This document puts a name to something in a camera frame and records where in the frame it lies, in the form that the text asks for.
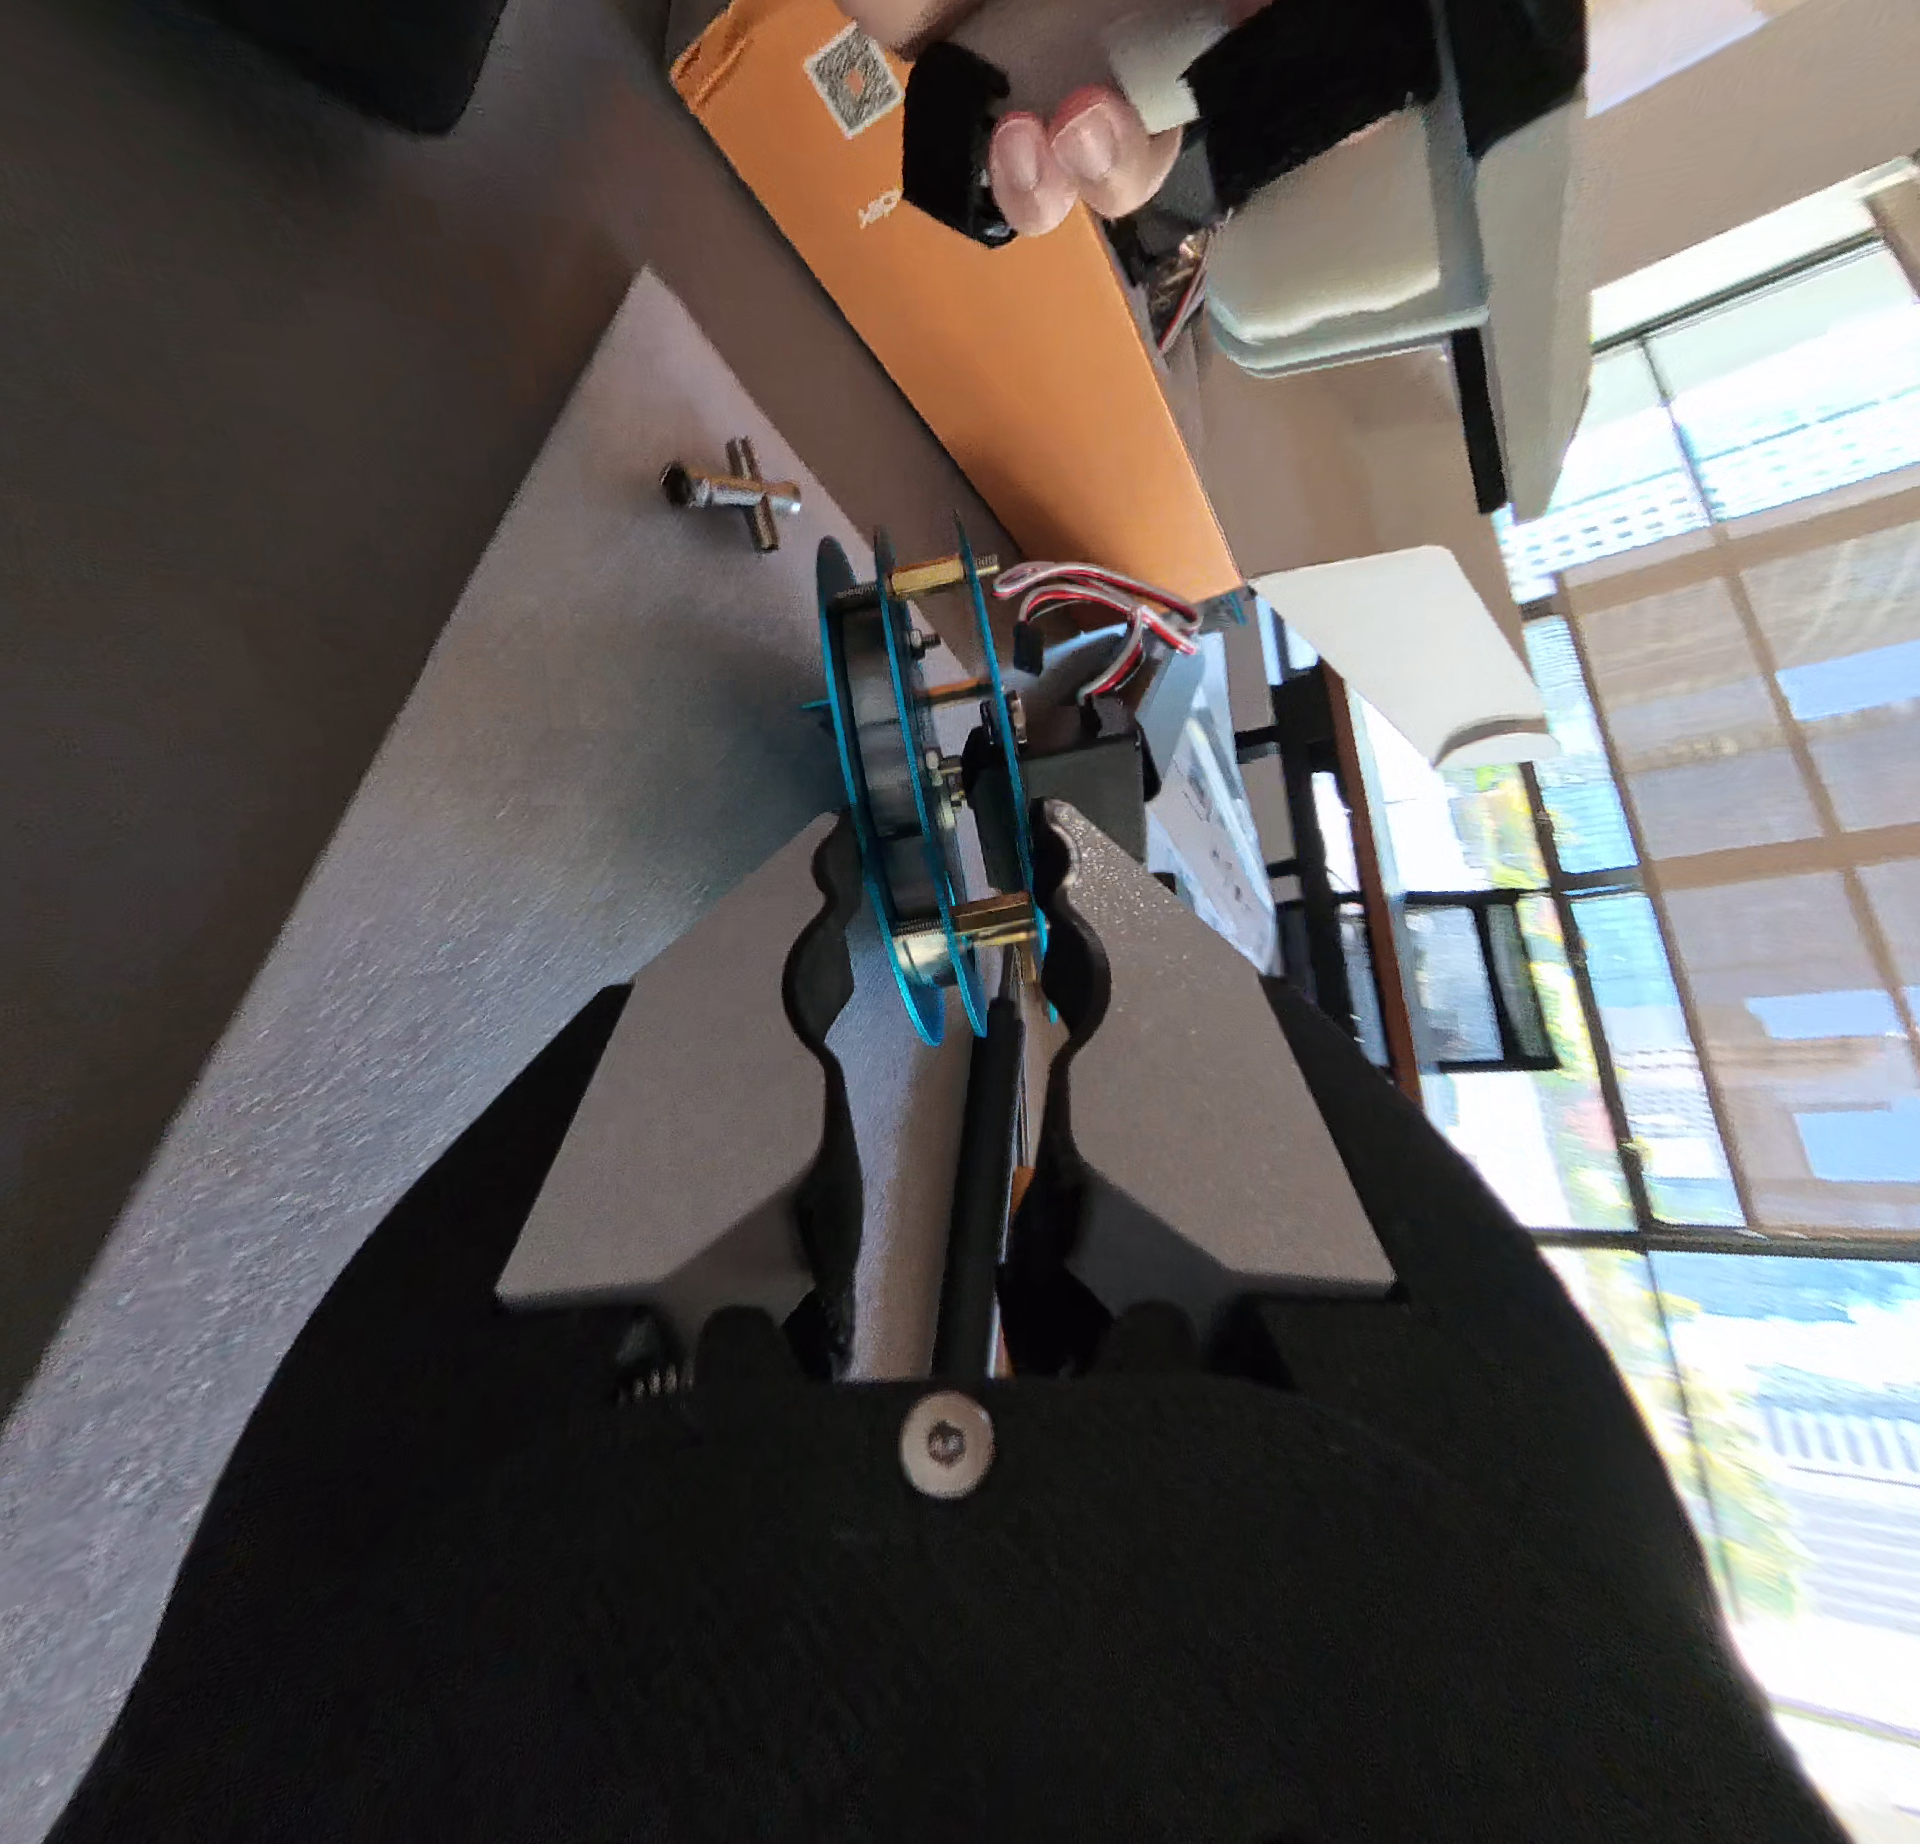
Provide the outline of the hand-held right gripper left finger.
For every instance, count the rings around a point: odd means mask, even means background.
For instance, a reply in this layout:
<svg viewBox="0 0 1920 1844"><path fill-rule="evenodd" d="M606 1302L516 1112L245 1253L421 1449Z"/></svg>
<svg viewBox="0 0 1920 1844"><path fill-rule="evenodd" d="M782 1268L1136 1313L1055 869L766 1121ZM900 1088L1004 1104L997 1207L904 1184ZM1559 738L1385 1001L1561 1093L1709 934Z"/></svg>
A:
<svg viewBox="0 0 1920 1844"><path fill-rule="evenodd" d="M851 814L819 817L636 972L505 1304L636 1306L680 1353L754 1309L804 1374L849 1368L865 1184L830 1032L860 907Z"/></svg>

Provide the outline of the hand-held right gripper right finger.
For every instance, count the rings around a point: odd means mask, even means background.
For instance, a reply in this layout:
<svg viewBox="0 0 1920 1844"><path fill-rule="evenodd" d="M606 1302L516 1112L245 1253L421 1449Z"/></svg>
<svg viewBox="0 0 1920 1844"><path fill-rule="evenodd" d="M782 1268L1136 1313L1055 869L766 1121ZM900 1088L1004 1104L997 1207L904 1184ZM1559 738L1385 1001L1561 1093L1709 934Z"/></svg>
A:
<svg viewBox="0 0 1920 1844"><path fill-rule="evenodd" d="M1399 1282L1265 976L1065 802L1034 819L1053 1057L1008 1240L1016 1330L1167 1304L1391 1304Z"/></svg>

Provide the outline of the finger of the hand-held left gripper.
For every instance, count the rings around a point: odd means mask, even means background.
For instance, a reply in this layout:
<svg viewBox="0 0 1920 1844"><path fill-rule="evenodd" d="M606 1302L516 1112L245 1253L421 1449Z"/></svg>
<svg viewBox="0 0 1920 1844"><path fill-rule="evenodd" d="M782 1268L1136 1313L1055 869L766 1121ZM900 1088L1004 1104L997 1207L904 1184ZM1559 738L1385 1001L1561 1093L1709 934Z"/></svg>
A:
<svg viewBox="0 0 1920 1844"><path fill-rule="evenodd" d="M1398 111L1285 173L1209 256L1216 350L1254 374L1431 348L1488 318L1470 155L1445 110Z"/></svg>
<svg viewBox="0 0 1920 1844"><path fill-rule="evenodd" d="M1547 513L1592 374L1589 106L1572 97L1474 165L1485 318L1454 335L1454 381L1485 514Z"/></svg>

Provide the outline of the black shaft screwdriver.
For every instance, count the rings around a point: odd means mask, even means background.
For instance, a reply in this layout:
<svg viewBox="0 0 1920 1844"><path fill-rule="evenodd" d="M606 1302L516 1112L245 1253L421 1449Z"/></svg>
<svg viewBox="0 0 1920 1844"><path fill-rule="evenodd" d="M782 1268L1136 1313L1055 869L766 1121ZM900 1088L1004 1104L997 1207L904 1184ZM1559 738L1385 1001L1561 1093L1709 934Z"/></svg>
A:
<svg viewBox="0 0 1920 1844"><path fill-rule="evenodd" d="M988 1028L973 1042L947 1211L947 1244L931 1372L979 1385L1000 1353L997 1282L1020 1163L1030 944L1006 951Z"/></svg>

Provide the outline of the blue disc robot base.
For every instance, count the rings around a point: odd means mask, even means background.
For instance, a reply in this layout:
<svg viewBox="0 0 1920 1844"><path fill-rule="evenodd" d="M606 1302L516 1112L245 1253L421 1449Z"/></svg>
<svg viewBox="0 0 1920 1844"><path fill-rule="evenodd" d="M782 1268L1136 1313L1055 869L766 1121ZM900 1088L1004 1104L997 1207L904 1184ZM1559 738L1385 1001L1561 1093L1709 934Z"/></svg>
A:
<svg viewBox="0 0 1920 1844"><path fill-rule="evenodd" d="M821 542L826 714L867 900L917 1036L988 1028L1006 951L1046 958L1036 811L1068 803L1146 858L1158 775L1138 722L1150 672L1191 655L1199 609L1112 567L1001 565L965 526L860 573Z"/></svg>

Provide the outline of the white instruction booklet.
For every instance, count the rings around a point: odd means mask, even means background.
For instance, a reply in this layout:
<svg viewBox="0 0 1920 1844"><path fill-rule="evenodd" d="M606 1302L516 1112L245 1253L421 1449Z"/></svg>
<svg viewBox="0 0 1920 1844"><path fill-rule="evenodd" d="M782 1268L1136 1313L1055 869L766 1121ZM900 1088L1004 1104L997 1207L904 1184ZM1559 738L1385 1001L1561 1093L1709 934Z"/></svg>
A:
<svg viewBox="0 0 1920 1844"><path fill-rule="evenodd" d="M1277 910L1242 780L1219 634L1160 664L1138 722L1158 775L1146 868L1262 974L1277 976Z"/></svg>

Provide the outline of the grey foam mat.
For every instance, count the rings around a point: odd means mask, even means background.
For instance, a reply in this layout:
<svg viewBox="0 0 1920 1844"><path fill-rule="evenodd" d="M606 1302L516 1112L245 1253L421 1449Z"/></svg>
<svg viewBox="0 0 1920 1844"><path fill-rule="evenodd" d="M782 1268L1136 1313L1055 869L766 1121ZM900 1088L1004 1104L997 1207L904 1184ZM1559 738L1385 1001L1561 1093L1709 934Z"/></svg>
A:
<svg viewBox="0 0 1920 1844"><path fill-rule="evenodd" d="M345 1765L321 1684L404 1576L444 1614L511 1473L618 1440L613 1302L505 1304L640 969L736 886L819 908L840 800L815 536L654 504L790 448L644 273L4 1440L4 1840L305 1840L215 1789L243 1737Z"/></svg>

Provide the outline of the orange cardboard box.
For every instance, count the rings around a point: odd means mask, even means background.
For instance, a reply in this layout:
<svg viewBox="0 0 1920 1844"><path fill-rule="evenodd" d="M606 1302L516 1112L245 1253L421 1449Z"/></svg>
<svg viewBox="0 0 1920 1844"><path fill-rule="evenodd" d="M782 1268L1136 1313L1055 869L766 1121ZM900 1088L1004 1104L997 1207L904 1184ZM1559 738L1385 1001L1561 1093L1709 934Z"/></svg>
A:
<svg viewBox="0 0 1920 1844"><path fill-rule="evenodd" d="M1087 217L988 248L904 203L906 64L831 0L676 0L672 78L1027 559L1252 582L1438 770L1559 749L1454 374L1169 365Z"/></svg>

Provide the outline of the large window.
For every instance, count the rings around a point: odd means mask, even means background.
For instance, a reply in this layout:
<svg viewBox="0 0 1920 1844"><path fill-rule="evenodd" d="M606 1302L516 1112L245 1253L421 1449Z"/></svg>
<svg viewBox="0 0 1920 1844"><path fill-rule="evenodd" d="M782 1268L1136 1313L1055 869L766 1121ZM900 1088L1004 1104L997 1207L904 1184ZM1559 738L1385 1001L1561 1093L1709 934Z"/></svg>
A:
<svg viewBox="0 0 1920 1844"><path fill-rule="evenodd" d="M1372 710L1415 984L1515 891L1550 1070L1425 1078L1625 1377L1857 1840L1917 1840L1917 157L1594 300L1550 510L1496 516L1555 749Z"/></svg>

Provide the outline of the metal cross wrench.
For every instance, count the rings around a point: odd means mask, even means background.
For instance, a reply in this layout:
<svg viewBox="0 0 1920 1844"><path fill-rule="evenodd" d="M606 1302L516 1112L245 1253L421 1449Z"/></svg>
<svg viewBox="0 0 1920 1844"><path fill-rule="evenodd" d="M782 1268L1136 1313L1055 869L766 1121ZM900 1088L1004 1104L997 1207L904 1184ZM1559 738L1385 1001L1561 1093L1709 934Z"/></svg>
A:
<svg viewBox="0 0 1920 1844"><path fill-rule="evenodd" d="M766 476L757 446L746 436L729 440L726 460L724 469L669 460L660 471L664 501L682 513L737 514L757 556L779 552L780 523L804 513L804 489Z"/></svg>

